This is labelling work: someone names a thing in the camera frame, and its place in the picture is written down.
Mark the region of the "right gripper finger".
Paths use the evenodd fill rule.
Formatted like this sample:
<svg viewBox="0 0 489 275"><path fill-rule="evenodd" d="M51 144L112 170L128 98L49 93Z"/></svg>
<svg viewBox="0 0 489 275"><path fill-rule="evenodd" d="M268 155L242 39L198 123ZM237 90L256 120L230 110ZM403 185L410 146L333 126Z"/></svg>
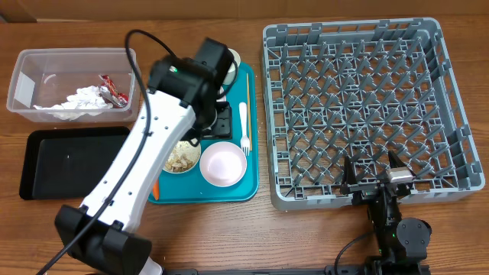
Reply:
<svg viewBox="0 0 489 275"><path fill-rule="evenodd" d="M354 166L351 163L351 159L348 155L345 156L343 165L343 185L355 185L357 183Z"/></svg>
<svg viewBox="0 0 489 275"><path fill-rule="evenodd" d="M393 150L388 151L388 159L391 169L406 167L406 164L397 156L397 154Z"/></svg>

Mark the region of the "white paper cup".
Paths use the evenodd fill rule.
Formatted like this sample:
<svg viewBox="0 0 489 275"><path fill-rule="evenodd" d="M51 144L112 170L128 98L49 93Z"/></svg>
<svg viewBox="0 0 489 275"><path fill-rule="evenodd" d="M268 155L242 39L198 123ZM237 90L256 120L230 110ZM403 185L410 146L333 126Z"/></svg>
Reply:
<svg viewBox="0 0 489 275"><path fill-rule="evenodd" d="M234 81L234 78L237 76L237 73L239 71L239 67L240 67L240 64L241 64L241 57L239 55L239 53L235 50L233 50L232 48L229 48L229 51L232 53L233 57L234 57L234 61L236 62L236 64L231 64L230 68L228 69L228 73L224 79L224 82L223 84L224 85L230 85L232 84L232 82Z"/></svg>

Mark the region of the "orange carrot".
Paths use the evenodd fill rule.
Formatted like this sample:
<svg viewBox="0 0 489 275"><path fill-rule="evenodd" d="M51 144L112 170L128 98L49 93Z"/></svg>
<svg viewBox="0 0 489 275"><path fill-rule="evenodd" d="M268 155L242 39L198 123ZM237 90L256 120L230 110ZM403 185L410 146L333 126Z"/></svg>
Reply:
<svg viewBox="0 0 489 275"><path fill-rule="evenodd" d="M153 195L155 200L158 200L160 198L159 180L156 180L156 182L153 186L152 195Z"/></svg>

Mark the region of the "red snack wrapper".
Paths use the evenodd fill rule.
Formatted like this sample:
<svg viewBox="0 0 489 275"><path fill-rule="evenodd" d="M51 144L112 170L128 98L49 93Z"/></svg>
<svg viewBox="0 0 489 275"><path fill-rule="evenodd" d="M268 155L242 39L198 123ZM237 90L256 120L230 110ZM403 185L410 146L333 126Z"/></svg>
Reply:
<svg viewBox="0 0 489 275"><path fill-rule="evenodd" d="M108 75L99 74L102 83L99 86L99 93L106 103L112 103L116 108L124 108L128 105L128 96L120 93L116 85Z"/></svg>

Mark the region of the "white napkin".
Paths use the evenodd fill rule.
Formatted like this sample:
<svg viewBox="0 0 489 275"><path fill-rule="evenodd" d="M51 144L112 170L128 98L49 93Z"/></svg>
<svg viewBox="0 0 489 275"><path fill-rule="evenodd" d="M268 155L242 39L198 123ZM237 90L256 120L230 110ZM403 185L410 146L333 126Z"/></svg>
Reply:
<svg viewBox="0 0 489 275"><path fill-rule="evenodd" d="M34 105L34 107L37 110L55 110L55 112L50 113L55 118L73 121L87 115L87 112L83 112L83 110L110 109L114 105L104 100L99 87L88 86L77 89L76 94L68 95L63 103L51 107L39 105Z"/></svg>

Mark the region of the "large white plate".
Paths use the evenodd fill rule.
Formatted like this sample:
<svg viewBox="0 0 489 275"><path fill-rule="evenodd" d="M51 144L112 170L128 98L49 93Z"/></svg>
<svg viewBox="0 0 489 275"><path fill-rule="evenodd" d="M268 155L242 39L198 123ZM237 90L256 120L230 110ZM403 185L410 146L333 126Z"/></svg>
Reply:
<svg viewBox="0 0 489 275"><path fill-rule="evenodd" d="M221 86L218 91L218 95L216 98L215 110L217 113L220 113L223 109L222 103L226 102L226 96L224 95L224 87Z"/></svg>

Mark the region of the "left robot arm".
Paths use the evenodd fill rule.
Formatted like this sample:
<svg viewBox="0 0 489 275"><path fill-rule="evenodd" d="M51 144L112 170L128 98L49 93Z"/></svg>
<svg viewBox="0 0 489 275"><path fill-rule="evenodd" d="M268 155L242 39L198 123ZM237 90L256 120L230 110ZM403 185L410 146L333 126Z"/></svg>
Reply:
<svg viewBox="0 0 489 275"><path fill-rule="evenodd" d="M157 61L144 105L108 171L80 207L61 207L55 218L63 249L106 274L162 274L151 241L137 231L148 197L171 151L182 139L200 139L216 121L219 90L234 57L207 38L194 58L170 53Z"/></svg>

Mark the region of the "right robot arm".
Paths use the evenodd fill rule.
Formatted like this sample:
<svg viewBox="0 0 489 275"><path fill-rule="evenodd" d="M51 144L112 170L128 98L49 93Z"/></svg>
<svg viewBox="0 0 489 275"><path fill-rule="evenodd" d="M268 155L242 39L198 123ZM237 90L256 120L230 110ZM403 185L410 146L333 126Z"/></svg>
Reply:
<svg viewBox="0 0 489 275"><path fill-rule="evenodd" d="M352 195L352 205L366 205L373 229L346 244L338 253L333 272L340 274L339 260L353 245L375 236L378 256L367 257L360 266L350 270L357 274L429 274L421 264L427 258L432 228L418 218L403 218L397 201L411 194L416 174L393 152L388 152L390 167L376 176L374 183L359 186L351 158L344 160L340 191Z"/></svg>

